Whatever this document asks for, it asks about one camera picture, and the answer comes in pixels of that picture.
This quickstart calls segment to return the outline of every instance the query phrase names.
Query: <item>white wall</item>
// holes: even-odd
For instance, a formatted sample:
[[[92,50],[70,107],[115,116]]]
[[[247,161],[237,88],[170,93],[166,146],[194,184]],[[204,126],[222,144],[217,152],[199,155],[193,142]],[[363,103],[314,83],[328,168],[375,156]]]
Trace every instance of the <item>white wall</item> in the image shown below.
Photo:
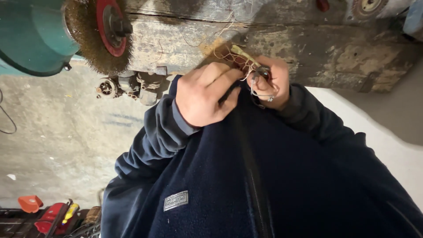
[[[423,210],[423,146],[415,145],[423,141],[423,78],[420,75],[423,75],[422,67],[412,72],[390,94],[308,89],[340,116],[346,126],[356,133],[367,134],[367,145],[374,149],[378,158]],[[404,142],[373,118],[393,126],[396,133],[415,144]]]

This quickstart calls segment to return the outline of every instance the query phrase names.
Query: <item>black cable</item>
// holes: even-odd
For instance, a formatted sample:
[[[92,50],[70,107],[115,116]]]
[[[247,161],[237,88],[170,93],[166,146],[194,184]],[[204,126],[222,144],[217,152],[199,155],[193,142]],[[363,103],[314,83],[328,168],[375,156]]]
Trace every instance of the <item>black cable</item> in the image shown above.
[[[0,104],[1,104],[2,101],[3,101],[3,92],[0,89]],[[9,114],[7,114],[7,112],[3,109],[3,107],[1,105],[0,105],[0,109],[4,112],[4,114],[6,114],[6,116],[9,118],[9,120],[13,123],[13,126],[15,127],[15,131],[14,132],[6,132],[6,131],[3,131],[3,130],[0,130],[0,132],[3,132],[5,134],[13,134],[13,133],[15,133],[18,130],[18,128],[16,127],[15,122],[12,120],[12,118],[10,118]]]

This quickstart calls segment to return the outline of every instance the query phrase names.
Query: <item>person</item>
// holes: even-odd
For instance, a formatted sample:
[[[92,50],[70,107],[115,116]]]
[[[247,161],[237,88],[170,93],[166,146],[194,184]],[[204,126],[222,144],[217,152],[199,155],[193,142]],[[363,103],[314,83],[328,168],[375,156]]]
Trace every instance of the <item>person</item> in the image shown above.
[[[421,211],[365,134],[290,84],[283,60],[256,60],[268,81],[220,63],[175,77],[116,161],[102,238],[422,238]]]

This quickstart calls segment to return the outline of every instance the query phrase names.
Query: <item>wooden plank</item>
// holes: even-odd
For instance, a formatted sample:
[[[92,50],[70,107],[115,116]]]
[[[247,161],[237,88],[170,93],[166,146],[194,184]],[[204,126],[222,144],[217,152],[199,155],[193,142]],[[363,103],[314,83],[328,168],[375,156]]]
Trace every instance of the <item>wooden plank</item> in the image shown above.
[[[233,42],[251,55],[283,58],[290,65],[292,82],[390,91],[423,53],[421,45],[403,42],[392,32],[351,26],[252,27],[145,15],[132,15],[131,20],[131,69],[143,72],[166,66],[169,74],[185,74],[218,61],[213,50]]]
[[[339,0],[329,0],[329,3],[329,11],[323,13],[316,7],[316,0],[128,0],[126,11],[209,22],[234,21],[260,26],[341,25],[346,3]]]

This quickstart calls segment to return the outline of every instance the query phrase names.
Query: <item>orange object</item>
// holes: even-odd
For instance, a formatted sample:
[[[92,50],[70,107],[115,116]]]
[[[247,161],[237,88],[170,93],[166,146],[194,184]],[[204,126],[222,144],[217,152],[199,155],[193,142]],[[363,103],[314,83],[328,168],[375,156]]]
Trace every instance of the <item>orange object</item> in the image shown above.
[[[40,207],[44,206],[41,199],[39,199],[36,195],[20,196],[18,198],[18,203],[22,210],[27,213],[36,213]]]

